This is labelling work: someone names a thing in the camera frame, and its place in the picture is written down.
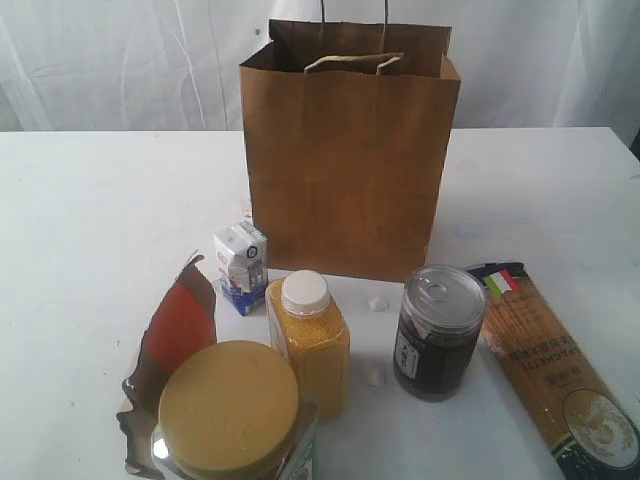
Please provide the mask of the yellow millet bottle white cap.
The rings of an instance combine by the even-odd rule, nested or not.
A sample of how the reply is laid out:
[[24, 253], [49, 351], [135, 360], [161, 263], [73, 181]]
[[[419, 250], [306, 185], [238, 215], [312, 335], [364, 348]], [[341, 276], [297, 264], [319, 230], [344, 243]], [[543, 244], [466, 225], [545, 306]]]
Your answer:
[[295, 271], [271, 282], [265, 300], [271, 346], [293, 368], [301, 397], [322, 422], [337, 419], [347, 405], [350, 331], [326, 278]]

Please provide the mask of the brown paper bag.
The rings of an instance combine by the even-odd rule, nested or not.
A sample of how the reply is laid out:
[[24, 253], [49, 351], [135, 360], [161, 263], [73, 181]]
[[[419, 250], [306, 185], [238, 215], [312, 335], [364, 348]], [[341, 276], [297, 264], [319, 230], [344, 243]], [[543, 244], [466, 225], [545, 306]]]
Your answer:
[[401, 282], [424, 263], [461, 84], [451, 33], [270, 21], [240, 83], [271, 268]]

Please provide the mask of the dark jar with metal lid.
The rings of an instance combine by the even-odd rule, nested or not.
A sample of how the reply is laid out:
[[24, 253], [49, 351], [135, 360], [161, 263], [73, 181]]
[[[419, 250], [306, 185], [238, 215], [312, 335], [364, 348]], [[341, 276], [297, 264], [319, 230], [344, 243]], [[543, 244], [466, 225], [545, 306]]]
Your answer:
[[429, 265], [406, 281], [393, 351], [398, 383], [423, 400], [458, 391], [487, 313], [483, 285], [469, 272]]

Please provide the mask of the brown and red snack pouch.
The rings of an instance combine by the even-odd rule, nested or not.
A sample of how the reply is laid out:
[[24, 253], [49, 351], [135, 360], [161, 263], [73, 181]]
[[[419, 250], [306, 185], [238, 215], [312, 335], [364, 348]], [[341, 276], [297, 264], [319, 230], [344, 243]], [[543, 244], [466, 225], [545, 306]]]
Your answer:
[[152, 433], [159, 402], [171, 375], [184, 361], [217, 342], [216, 293], [194, 254], [167, 290], [141, 338], [131, 372], [121, 383], [124, 402], [116, 413], [126, 439], [127, 473], [162, 479], [152, 460]]

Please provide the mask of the clear jar with gold lid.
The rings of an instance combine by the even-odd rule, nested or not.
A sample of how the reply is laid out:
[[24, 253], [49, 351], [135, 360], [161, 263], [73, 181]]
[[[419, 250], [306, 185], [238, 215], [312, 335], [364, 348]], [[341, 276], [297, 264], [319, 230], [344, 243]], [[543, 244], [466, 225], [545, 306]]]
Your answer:
[[313, 479], [318, 412], [281, 353], [233, 340], [169, 378], [151, 458], [170, 479]]

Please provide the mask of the small white milk carton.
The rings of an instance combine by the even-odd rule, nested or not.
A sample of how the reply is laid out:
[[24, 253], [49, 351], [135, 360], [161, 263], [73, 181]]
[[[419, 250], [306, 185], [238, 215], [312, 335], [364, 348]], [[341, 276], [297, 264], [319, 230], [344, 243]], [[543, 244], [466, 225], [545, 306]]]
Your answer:
[[264, 302], [269, 283], [266, 236], [242, 221], [216, 232], [214, 249], [225, 298], [240, 315], [250, 314]]

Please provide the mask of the white paper ball upper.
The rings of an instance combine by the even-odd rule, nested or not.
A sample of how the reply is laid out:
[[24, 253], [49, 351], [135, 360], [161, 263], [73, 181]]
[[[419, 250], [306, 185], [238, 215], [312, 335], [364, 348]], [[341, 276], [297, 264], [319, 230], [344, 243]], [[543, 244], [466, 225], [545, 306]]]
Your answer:
[[388, 297], [376, 295], [368, 299], [368, 305], [372, 312], [384, 312], [390, 308]]

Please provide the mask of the white paper ball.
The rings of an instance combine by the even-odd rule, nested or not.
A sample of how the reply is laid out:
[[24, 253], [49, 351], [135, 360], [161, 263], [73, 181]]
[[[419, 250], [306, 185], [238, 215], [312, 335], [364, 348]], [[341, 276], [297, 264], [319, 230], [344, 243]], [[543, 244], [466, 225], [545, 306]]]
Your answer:
[[365, 383], [373, 387], [381, 387], [385, 383], [384, 371], [380, 367], [365, 366], [363, 368]]
[[384, 312], [390, 308], [388, 297], [376, 295], [368, 299], [368, 305], [372, 312]]

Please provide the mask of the white paper ball lower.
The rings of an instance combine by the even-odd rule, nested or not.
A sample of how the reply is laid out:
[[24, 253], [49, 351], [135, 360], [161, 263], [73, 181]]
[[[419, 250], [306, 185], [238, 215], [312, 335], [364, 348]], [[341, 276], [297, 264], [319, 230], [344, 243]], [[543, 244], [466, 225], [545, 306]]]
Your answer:
[[363, 368], [365, 383], [373, 387], [381, 387], [385, 383], [384, 371], [380, 367], [365, 366]]

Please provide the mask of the white curtain backdrop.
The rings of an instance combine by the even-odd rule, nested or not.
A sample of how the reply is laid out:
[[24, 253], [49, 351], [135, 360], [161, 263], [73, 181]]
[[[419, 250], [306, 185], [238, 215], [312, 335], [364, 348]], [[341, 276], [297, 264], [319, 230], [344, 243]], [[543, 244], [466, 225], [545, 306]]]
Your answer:
[[238, 130], [270, 19], [442, 25], [458, 128], [639, 127], [635, 1], [5, 1], [5, 131]]

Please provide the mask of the spaghetti packet with Italian flag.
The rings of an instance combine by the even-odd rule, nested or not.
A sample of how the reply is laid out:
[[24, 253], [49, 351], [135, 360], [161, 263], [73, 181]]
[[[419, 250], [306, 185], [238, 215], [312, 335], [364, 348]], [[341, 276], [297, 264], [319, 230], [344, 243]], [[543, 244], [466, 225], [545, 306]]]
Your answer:
[[636, 479], [639, 428], [521, 262], [470, 274], [485, 287], [484, 339], [567, 479]]

